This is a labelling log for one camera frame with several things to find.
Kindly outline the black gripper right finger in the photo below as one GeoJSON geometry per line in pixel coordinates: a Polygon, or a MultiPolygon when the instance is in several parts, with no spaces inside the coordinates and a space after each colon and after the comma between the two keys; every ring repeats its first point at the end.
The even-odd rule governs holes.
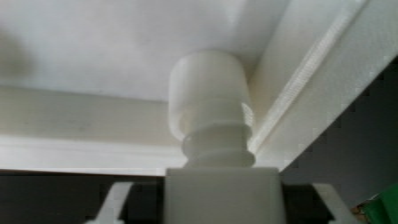
{"type": "Polygon", "coordinates": [[[331,184],[284,185],[286,224],[359,224],[331,184]]]}

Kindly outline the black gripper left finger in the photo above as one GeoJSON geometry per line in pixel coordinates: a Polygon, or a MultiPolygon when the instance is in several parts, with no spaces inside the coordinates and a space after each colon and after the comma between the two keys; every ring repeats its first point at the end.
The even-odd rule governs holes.
{"type": "Polygon", "coordinates": [[[85,224],[163,224],[163,187],[158,182],[116,182],[85,224]]]}

